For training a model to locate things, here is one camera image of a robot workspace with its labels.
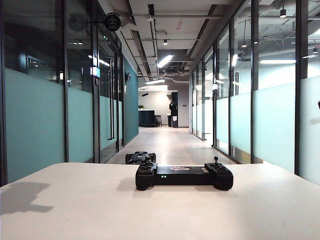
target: duct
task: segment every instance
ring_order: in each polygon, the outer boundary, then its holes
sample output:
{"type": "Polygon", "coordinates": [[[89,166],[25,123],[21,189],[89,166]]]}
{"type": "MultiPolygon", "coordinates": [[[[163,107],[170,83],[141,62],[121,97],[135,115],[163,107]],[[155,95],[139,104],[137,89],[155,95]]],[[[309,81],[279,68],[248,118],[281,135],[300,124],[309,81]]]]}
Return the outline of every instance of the duct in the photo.
{"type": "Polygon", "coordinates": [[[173,82],[176,83],[176,84],[189,84],[189,81],[176,81],[176,80],[174,80],[174,79],[171,78],[171,77],[164,77],[164,79],[165,79],[165,80],[171,80],[171,81],[173,81],[173,82]]]}

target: black metal frame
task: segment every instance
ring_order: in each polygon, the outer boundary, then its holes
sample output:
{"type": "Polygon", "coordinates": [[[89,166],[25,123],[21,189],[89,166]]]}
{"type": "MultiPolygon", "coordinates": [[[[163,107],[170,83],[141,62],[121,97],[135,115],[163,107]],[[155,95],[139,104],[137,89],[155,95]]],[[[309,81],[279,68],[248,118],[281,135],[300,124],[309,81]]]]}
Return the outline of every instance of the black metal frame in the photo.
{"type": "Polygon", "coordinates": [[[6,148],[5,47],[3,0],[0,0],[0,186],[8,183],[6,148]]]}

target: track light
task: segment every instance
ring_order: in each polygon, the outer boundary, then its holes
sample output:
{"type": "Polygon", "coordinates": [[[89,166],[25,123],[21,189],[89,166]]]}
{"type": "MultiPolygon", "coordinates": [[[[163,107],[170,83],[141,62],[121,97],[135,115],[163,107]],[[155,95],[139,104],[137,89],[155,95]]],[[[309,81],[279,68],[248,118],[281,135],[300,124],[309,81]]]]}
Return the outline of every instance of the track light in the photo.
{"type": "Polygon", "coordinates": [[[285,5],[282,6],[282,10],[280,11],[280,18],[285,18],[287,16],[287,10],[285,10],[285,5]]]}

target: red logo sticker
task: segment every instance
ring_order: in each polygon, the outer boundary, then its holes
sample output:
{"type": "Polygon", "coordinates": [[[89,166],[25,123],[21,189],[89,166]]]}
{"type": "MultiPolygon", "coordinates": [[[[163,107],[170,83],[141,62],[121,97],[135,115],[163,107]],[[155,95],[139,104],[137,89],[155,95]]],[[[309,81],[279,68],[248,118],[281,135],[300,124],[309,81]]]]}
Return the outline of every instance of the red logo sticker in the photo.
{"type": "Polygon", "coordinates": [[[182,167],[182,166],[174,166],[170,168],[173,171],[188,171],[190,168],[182,167]]]}

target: pipe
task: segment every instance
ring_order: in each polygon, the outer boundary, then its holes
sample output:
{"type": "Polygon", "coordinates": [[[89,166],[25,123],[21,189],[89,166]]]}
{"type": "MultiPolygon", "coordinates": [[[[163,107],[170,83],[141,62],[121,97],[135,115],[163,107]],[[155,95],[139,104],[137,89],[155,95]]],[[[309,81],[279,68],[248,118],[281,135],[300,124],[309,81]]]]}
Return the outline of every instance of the pipe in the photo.
{"type": "Polygon", "coordinates": [[[134,15],[134,17],[145,17],[145,18],[153,18],[153,19],[160,19],[160,18],[191,18],[191,19],[222,19],[223,16],[209,16],[209,15],[154,15],[154,16],[149,16],[149,15],[134,15]]]}

